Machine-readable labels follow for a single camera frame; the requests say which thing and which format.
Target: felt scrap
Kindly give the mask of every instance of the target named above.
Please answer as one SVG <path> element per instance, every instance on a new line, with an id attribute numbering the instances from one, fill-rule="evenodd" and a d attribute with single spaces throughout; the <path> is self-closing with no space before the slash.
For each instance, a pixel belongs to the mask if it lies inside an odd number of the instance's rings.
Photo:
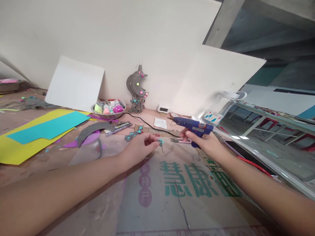
<path id="1" fill-rule="evenodd" d="M 110 131 L 114 131 L 115 128 L 112 126 L 109 122 L 102 122 L 102 123 L 96 123 L 92 124 L 90 126 L 87 126 L 84 130 L 81 131 L 81 133 L 78 136 L 78 147 L 81 147 L 81 144 L 83 141 L 94 131 L 100 130 L 100 129 L 109 129 Z"/>
<path id="2" fill-rule="evenodd" d="M 57 109 L 54 111 L 51 111 L 43 116 L 40 116 L 8 133 L 5 133 L 3 135 L 0 136 L 0 163 L 3 164 L 10 164 L 10 165 L 19 165 L 22 162 L 24 162 L 25 160 L 29 159 L 30 157 L 32 157 L 33 155 L 35 155 L 36 153 L 38 153 L 40 150 L 44 149 L 45 147 L 49 146 L 50 144 L 52 144 L 53 142 L 57 141 L 58 139 L 60 139 L 62 136 L 64 136 L 66 133 L 70 132 L 71 130 L 73 130 L 73 128 L 63 132 L 61 135 L 58 135 L 57 137 L 48 140 L 48 139 L 37 139 L 33 142 L 30 142 L 28 144 L 20 144 L 16 141 L 14 141 L 11 138 L 8 138 L 7 135 L 12 134 L 12 133 L 16 133 L 20 130 L 24 130 L 27 129 L 29 127 L 41 124 L 43 122 L 55 119 L 57 117 L 66 115 L 73 112 L 72 110 L 65 110 L 65 109 Z M 88 115 L 90 114 L 90 112 L 82 112 L 80 111 L 80 113 L 84 114 L 84 115 Z"/>
<path id="3" fill-rule="evenodd" d="M 88 116 L 74 111 L 7 136 L 21 144 L 27 144 L 39 138 L 53 139 L 88 119 Z"/>
<path id="4" fill-rule="evenodd" d="M 88 145 L 92 142 L 94 142 L 95 140 L 97 140 L 97 138 L 99 137 L 99 134 L 100 134 L 100 131 L 99 130 L 96 130 L 95 132 L 91 133 L 85 140 L 84 142 L 82 143 L 82 145 Z M 78 146 L 78 140 L 74 140 L 73 142 L 71 143 L 68 143 L 66 145 L 64 145 L 63 147 L 64 148 L 75 148 Z"/>

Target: gray crescent moon decoration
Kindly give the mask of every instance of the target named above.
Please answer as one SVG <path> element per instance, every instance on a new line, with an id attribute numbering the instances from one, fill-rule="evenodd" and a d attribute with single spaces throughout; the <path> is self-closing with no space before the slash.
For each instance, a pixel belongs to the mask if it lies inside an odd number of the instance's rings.
<path id="1" fill-rule="evenodd" d="M 138 66 L 138 70 L 129 75 L 126 81 L 127 89 L 132 95 L 130 113 L 141 113 L 144 107 L 145 98 L 148 96 L 148 92 L 141 87 L 141 82 L 144 77 L 147 77 L 142 71 L 142 65 Z"/>

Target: glue gun cord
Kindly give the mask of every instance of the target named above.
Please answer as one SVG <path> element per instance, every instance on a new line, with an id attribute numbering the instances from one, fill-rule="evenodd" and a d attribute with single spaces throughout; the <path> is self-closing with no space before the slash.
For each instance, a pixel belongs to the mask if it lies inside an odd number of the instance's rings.
<path id="1" fill-rule="evenodd" d="M 138 116 L 133 116 L 132 114 L 130 114 L 130 113 L 127 113 L 127 112 L 125 112 L 125 113 L 122 113 L 119 117 L 117 117 L 117 118 L 113 118 L 113 119 L 111 119 L 111 120 L 114 120 L 114 119 L 119 119 L 119 118 L 121 118 L 124 114 L 128 114 L 128 115 L 130 115 L 130 116 L 132 116 L 132 117 L 134 117 L 134 118 L 139 118 L 140 120 L 142 120 L 144 123 L 146 123 L 148 126 L 150 126 L 152 129 L 154 129 L 154 130 L 157 130 L 157 131 L 162 131 L 162 132 L 165 132 L 165 133 L 169 133 L 170 135 L 172 135 L 172 136 L 174 136 L 174 137 L 176 137 L 176 138 L 179 138 L 179 136 L 177 136 L 177 135 L 174 135 L 174 134 L 172 134 L 172 133 L 170 133 L 170 132 L 168 132 L 168 131 L 166 131 L 166 130 L 161 130 L 161 129 L 156 129 L 156 128 L 153 128 L 150 124 L 148 124 L 147 122 L 145 122 L 141 117 L 138 117 Z"/>

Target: yellow paper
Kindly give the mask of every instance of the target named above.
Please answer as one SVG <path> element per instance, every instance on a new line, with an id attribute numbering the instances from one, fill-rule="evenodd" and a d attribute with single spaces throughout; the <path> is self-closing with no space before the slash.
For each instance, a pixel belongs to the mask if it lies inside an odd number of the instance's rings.
<path id="1" fill-rule="evenodd" d="M 40 150 L 44 149 L 45 147 L 49 146 L 53 142 L 60 139 L 62 136 L 64 136 L 66 133 L 70 132 L 72 129 L 67 130 L 66 132 L 62 133 L 61 135 L 58 135 L 57 137 L 53 139 L 44 139 L 40 138 L 33 142 L 30 142 L 28 144 L 20 144 L 17 141 L 14 141 L 11 138 L 8 138 L 7 135 L 16 133 L 17 131 L 21 131 L 24 129 L 27 129 L 29 127 L 44 123 L 46 121 L 58 118 L 60 116 L 66 115 L 73 112 L 72 110 L 64 110 L 64 109 L 57 109 L 54 111 L 51 111 L 47 113 L 46 115 L 43 115 L 41 117 L 36 118 L 35 120 L 32 120 L 31 122 L 22 125 L 19 128 L 16 128 L 8 133 L 5 133 L 0 136 L 0 163 L 3 164 L 11 164 L 11 165 L 19 165 L 23 161 L 29 159 L 34 154 L 38 153 Z M 82 114 L 88 115 L 90 112 L 83 112 L 79 111 Z"/>

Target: hot glue gun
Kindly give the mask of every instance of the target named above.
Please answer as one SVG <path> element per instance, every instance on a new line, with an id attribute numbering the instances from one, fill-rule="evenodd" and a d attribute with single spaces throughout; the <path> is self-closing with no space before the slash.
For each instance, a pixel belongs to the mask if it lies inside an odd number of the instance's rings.
<path id="1" fill-rule="evenodd" d="M 199 121 L 194 121 L 184 117 L 174 117 L 173 121 L 180 126 L 188 128 L 191 132 L 195 133 L 198 137 L 201 137 L 203 134 L 210 134 L 213 130 L 212 125 L 206 125 L 200 123 Z M 198 144 L 192 142 L 191 145 L 193 148 L 200 148 Z"/>

